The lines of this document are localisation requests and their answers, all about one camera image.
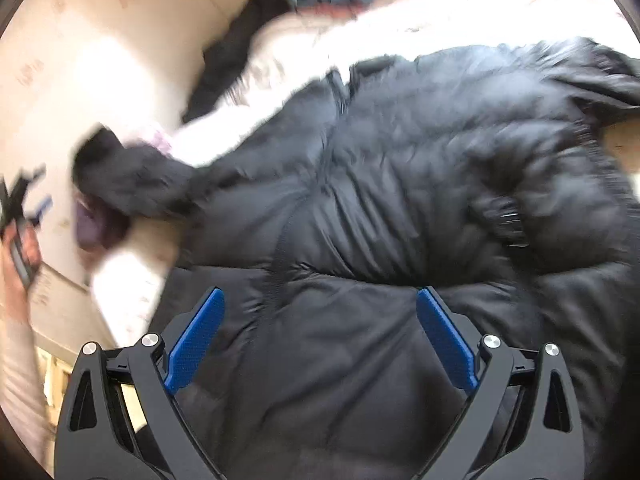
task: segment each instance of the blue gripper pad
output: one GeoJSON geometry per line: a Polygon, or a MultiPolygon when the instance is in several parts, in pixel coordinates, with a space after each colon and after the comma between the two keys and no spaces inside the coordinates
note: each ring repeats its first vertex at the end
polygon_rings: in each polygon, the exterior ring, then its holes
{"type": "Polygon", "coordinates": [[[170,394],[175,395],[180,388],[191,383],[223,317],[225,295],[216,288],[204,301],[169,354],[164,387],[170,394]]]}
{"type": "Polygon", "coordinates": [[[418,292],[416,312],[449,380],[456,388],[471,395],[478,387],[474,354],[426,288],[418,292]]]}

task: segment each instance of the white bedding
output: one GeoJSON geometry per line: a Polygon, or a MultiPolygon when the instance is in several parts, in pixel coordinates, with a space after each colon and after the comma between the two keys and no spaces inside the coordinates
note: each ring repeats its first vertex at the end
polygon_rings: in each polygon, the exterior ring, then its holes
{"type": "MultiPolygon", "coordinates": [[[[210,115],[176,131],[172,156],[209,164],[234,149],[310,80],[364,59],[407,59],[470,44],[511,46],[585,36],[640,58],[613,0],[382,0],[356,19],[286,14],[254,38],[242,77],[210,115]]],[[[118,345],[143,335],[177,254],[177,230],[138,220],[92,275],[92,295],[118,345]]]]}

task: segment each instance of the jacket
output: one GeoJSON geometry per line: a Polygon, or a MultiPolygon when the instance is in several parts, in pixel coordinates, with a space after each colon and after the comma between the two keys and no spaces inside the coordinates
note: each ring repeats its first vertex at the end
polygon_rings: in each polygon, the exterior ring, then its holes
{"type": "Polygon", "coordinates": [[[561,348],[595,478],[607,431],[623,449],[638,424],[611,417],[633,397],[639,209],[601,141],[639,105],[590,40],[454,48],[331,72],[206,168],[102,130],[74,179],[186,220],[151,330],[224,291],[179,400],[230,480],[411,478],[465,399],[416,319],[426,285],[481,333],[561,348]]]}

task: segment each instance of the long sleeve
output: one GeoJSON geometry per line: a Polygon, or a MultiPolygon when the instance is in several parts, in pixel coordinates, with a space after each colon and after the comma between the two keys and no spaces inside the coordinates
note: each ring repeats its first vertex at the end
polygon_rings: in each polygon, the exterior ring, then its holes
{"type": "Polygon", "coordinates": [[[15,433],[43,464],[49,429],[33,331],[29,325],[9,317],[4,322],[0,404],[15,433]]]}

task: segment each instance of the silver screw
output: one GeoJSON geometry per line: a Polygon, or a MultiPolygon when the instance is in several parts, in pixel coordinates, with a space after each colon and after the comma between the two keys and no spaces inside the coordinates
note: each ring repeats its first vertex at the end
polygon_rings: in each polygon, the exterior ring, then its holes
{"type": "Polygon", "coordinates": [[[159,339],[157,334],[147,334],[142,338],[142,344],[144,346],[156,346],[159,339]]]}
{"type": "Polygon", "coordinates": [[[545,345],[545,352],[549,355],[557,356],[560,353],[560,349],[553,343],[545,345]]]}
{"type": "Polygon", "coordinates": [[[484,336],[484,344],[489,348],[498,348],[501,345],[500,338],[497,335],[486,335],[484,336]]]}
{"type": "Polygon", "coordinates": [[[82,353],[84,355],[91,355],[98,349],[98,345],[94,342],[87,343],[82,347],[82,353]]]}

